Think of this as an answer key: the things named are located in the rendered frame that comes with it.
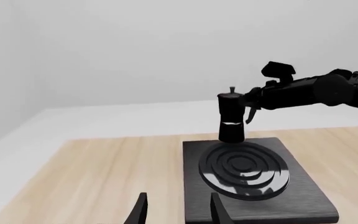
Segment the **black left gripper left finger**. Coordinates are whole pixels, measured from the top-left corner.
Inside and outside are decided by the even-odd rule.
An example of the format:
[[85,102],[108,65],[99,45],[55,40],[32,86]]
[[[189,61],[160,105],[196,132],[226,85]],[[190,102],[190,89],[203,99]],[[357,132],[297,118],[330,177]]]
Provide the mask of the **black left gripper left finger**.
[[147,194],[142,192],[126,219],[126,224],[145,224],[147,219],[148,200]]

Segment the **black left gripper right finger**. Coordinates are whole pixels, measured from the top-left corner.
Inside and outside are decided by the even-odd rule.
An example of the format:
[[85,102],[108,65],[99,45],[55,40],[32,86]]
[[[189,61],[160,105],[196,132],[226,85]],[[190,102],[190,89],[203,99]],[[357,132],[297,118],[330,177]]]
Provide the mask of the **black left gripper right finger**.
[[213,224],[233,224],[217,193],[211,193],[210,211]]

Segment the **flat black stove plate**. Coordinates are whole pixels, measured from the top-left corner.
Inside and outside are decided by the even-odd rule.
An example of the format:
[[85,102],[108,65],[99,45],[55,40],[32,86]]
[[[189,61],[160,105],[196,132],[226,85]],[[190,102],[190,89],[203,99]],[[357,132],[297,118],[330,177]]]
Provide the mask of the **flat black stove plate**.
[[230,224],[337,223],[339,214],[278,138],[229,144],[185,141],[186,224],[213,224],[224,208]]

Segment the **small flat plate on stalk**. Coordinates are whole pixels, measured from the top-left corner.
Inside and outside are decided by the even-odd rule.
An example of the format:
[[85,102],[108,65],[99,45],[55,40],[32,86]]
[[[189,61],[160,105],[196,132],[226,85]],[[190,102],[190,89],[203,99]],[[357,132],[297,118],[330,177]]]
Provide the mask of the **small flat plate on stalk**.
[[293,82],[293,75],[296,71],[292,65],[269,61],[261,73],[264,77],[279,79],[280,83],[290,83]]

